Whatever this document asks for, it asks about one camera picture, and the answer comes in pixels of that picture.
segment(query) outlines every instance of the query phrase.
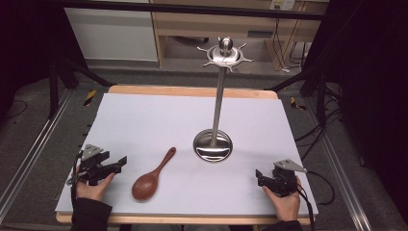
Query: white paper sheet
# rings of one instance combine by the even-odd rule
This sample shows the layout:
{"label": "white paper sheet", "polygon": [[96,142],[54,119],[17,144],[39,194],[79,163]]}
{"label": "white paper sheet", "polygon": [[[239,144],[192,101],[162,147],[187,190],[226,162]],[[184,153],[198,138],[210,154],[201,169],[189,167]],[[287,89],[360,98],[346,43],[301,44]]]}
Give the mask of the white paper sheet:
{"label": "white paper sheet", "polygon": [[[282,103],[276,99],[223,98],[219,129],[232,139],[231,156],[207,163],[192,149],[195,136],[212,128],[213,97],[104,95],[84,143],[111,152],[103,164],[128,156],[109,188],[104,202],[113,214],[259,216],[273,215],[273,207],[257,186],[255,169],[272,176],[273,162],[291,159],[301,165]],[[156,193],[145,202],[132,197],[133,183],[155,169],[175,146],[177,152],[163,168]],[[304,173],[297,173],[318,213]],[[72,212],[65,185],[57,212]],[[300,215],[308,215],[301,202]]]}

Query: cable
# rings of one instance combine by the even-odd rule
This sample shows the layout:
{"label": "cable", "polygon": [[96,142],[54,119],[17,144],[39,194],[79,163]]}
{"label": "cable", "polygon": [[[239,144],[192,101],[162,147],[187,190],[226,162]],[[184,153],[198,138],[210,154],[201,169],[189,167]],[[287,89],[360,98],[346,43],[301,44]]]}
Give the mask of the cable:
{"label": "cable", "polygon": [[322,136],[323,132],[325,132],[326,129],[321,129],[320,133],[318,134],[318,136],[315,138],[315,140],[312,142],[312,144],[310,145],[310,147],[307,149],[307,151],[305,152],[305,154],[300,158],[300,160],[303,162],[303,160],[307,157],[307,155],[310,153],[310,151],[312,150],[312,148],[316,145],[316,143],[318,143],[318,140],[320,139],[320,136]]}
{"label": "cable", "polygon": [[27,109],[27,107],[28,107],[28,104],[27,104],[26,102],[24,102],[24,101],[22,101],[22,100],[14,100],[14,102],[23,103],[23,104],[24,104],[23,110],[22,110],[21,112],[17,113],[16,115],[6,116],[5,118],[12,118],[12,117],[20,116],[21,114],[23,114],[23,113],[26,111],[26,109]]}
{"label": "cable", "polygon": [[78,161],[81,159],[83,152],[78,153],[75,156],[74,164],[72,166],[72,177],[66,181],[67,185],[71,186],[71,202],[72,202],[72,208],[75,208],[75,202],[76,202],[76,197],[77,197],[77,184],[79,181],[79,174],[77,172],[77,166],[78,166]]}
{"label": "cable", "polygon": [[[326,126],[329,125],[329,124],[331,124],[332,122],[336,121],[336,119],[339,119],[339,118],[341,118],[341,117],[340,117],[340,116],[337,116],[337,117],[333,118],[330,122],[326,122]],[[318,138],[318,141],[320,141],[320,140],[323,138],[324,134]],[[297,146],[298,146],[298,147],[301,147],[301,146],[309,146],[309,145],[312,145],[312,143],[308,143],[308,144],[298,144]]]}
{"label": "cable", "polygon": [[305,54],[305,52],[306,52],[307,43],[306,43],[306,42],[303,42],[302,57],[294,57],[294,56],[293,56],[294,49],[296,48],[296,46],[297,46],[297,41],[294,41],[293,44],[292,44],[291,51],[290,51],[290,53],[289,53],[289,60],[290,60],[291,63],[293,63],[293,64],[302,64],[302,63],[303,63],[302,61],[304,60],[304,54]]}
{"label": "cable", "polygon": [[[319,136],[319,137],[316,139],[316,142],[319,142],[319,141],[323,138],[324,134],[326,133],[326,130],[325,130],[325,129],[323,129],[322,131],[323,131],[322,136]],[[310,145],[314,145],[314,141],[311,142],[311,143],[307,143],[307,144],[298,144],[297,147],[310,146]]]}
{"label": "cable", "polygon": [[[332,115],[335,115],[335,114],[339,113],[340,111],[341,111],[340,109],[336,109],[335,111],[333,111],[333,112],[331,112],[329,115],[327,115],[327,116],[326,116],[326,119],[330,118]],[[301,141],[301,140],[307,138],[308,136],[310,136],[310,135],[316,133],[321,127],[324,127],[324,126],[322,126],[321,124],[319,124],[319,125],[317,125],[316,127],[314,127],[311,131],[309,131],[308,133],[306,133],[305,135],[303,135],[303,136],[301,136],[301,137],[299,137],[299,138],[294,139],[294,141]]]}
{"label": "cable", "polygon": [[307,205],[307,209],[309,211],[309,219],[310,219],[310,230],[311,231],[315,231],[315,219],[313,218],[313,208],[312,208],[312,204],[309,202],[309,199],[307,197],[307,193],[306,191],[300,186],[297,185],[298,187],[300,187],[301,190],[297,189],[297,192],[299,193],[300,196],[303,197],[303,199],[306,202]]}
{"label": "cable", "polygon": [[314,172],[314,171],[308,170],[307,173],[310,173],[312,175],[316,175],[316,176],[320,177],[323,181],[325,181],[327,183],[327,185],[330,187],[330,190],[332,192],[332,196],[327,202],[320,202],[318,204],[319,205],[329,205],[329,204],[333,203],[334,199],[336,198],[336,193],[334,191],[334,187],[330,184],[329,180],[327,180],[322,175],[320,175],[320,174],[318,174],[317,172]]}
{"label": "cable", "polygon": [[[279,26],[279,18],[276,18],[275,33],[273,34],[273,39],[272,39],[272,48],[273,48],[273,51],[275,52],[276,58],[278,59],[279,64],[280,64],[280,66],[282,66],[282,68],[288,68],[288,69],[296,68],[297,66],[291,66],[291,65],[288,65],[288,64],[285,63],[284,55],[283,55],[283,53],[282,53],[282,46],[281,46],[281,44],[280,44],[280,39],[279,39],[279,34],[278,34],[278,26]],[[280,48],[280,53],[281,53],[282,62],[283,62],[283,64],[284,64],[285,66],[282,65],[281,60],[279,59],[279,55],[278,55],[278,53],[276,52],[276,49],[275,49],[275,38],[278,39],[278,44],[279,44],[279,48]]]}

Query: cabinet door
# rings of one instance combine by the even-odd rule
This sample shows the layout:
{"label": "cabinet door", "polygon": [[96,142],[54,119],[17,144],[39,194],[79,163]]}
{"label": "cabinet door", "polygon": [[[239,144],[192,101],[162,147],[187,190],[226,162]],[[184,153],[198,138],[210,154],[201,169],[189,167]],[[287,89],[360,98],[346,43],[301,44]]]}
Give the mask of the cabinet door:
{"label": "cabinet door", "polygon": [[88,9],[65,12],[86,59],[158,61],[151,13]]}

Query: dark curtain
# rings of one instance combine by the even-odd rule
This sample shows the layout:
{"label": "dark curtain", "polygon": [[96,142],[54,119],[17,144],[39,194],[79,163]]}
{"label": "dark curtain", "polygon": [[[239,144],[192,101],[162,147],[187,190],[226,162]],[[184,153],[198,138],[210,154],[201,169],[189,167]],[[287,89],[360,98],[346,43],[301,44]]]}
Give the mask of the dark curtain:
{"label": "dark curtain", "polygon": [[63,8],[33,0],[5,0],[0,8],[0,119],[24,85],[48,77],[51,60],[67,88],[78,82],[65,57],[88,68]]}
{"label": "dark curtain", "polygon": [[358,5],[359,0],[353,4],[357,11],[341,11],[347,1],[330,1],[338,6],[332,9],[337,15],[348,13],[350,19],[343,25],[322,23],[312,58],[334,44],[320,68],[327,81],[342,87],[341,108],[351,136],[408,222],[408,2]]}

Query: metal rod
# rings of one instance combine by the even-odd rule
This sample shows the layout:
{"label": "metal rod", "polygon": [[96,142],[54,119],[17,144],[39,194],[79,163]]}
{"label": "metal rod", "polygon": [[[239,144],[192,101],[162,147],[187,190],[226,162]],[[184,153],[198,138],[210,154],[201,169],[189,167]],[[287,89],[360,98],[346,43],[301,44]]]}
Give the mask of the metal rod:
{"label": "metal rod", "polygon": [[65,8],[115,10],[129,12],[157,12],[157,13],[197,13],[231,16],[250,16],[267,18],[288,18],[321,21],[327,16],[324,13],[305,13],[290,11],[274,11],[259,9],[240,9],[226,7],[204,7],[173,4],[149,4],[108,1],[83,1],[83,0],[41,0],[40,3],[47,7],[58,5]]}
{"label": "metal rod", "polygon": [[211,138],[211,145],[216,145],[217,144],[219,115],[221,114],[222,95],[224,94],[224,82],[225,82],[226,72],[227,72],[227,67],[224,67],[224,66],[219,67],[216,109],[215,109],[215,112],[214,112],[213,136]]}
{"label": "metal rod", "polygon": [[93,80],[96,83],[102,85],[103,87],[111,87],[113,85],[116,85],[116,83],[111,83],[111,82],[97,76],[93,72],[89,71],[87,68],[84,68],[84,67],[74,63],[73,61],[71,61],[71,60],[69,60],[69,59],[67,59],[65,57],[60,57],[60,60],[65,62],[66,64],[68,64],[72,68],[78,70],[79,72],[83,73],[84,75],[88,76],[91,80]]}
{"label": "metal rod", "polygon": [[32,145],[30,151],[27,153],[24,161],[21,163],[17,172],[14,174],[9,186],[3,192],[0,197],[0,223],[3,222],[7,212],[12,207],[12,204],[24,185],[27,177],[29,176],[32,168],[34,167],[42,149],[47,144],[48,139],[51,137],[52,132],[57,126],[60,118],[63,116],[65,108],[70,100],[73,90],[65,90],[61,100],[58,111],[52,118],[48,118],[41,132],[39,133],[36,141]]}
{"label": "metal rod", "polygon": [[48,118],[52,118],[59,107],[58,96],[58,77],[55,72],[55,61],[50,61],[49,65],[49,84],[50,84],[50,113]]}
{"label": "metal rod", "polygon": [[[309,98],[306,98],[305,102],[307,108],[314,108],[314,105]],[[309,110],[310,115],[312,116],[313,121],[315,124],[319,124],[318,117],[312,112],[313,110]],[[351,214],[351,218],[354,221],[356,229],[358,231],[370,231],[371,225],[369,219],[364,212],[363,206],[358,199],[354,188],[351,185],[351,182],[348,180],[348,176],[346,175],[342,164],[340,163],[339,158],[337,157],[337,153],[334,150],[333,144],[331,143],[327,134],[323,136],[323,147],[325,149],[324,153],[326,154],[327,160],[333,170],[334,177],[336,178],[336,182],[339,185],[340,192],[342,193],[345,205],[348,208],[348,211]]]}

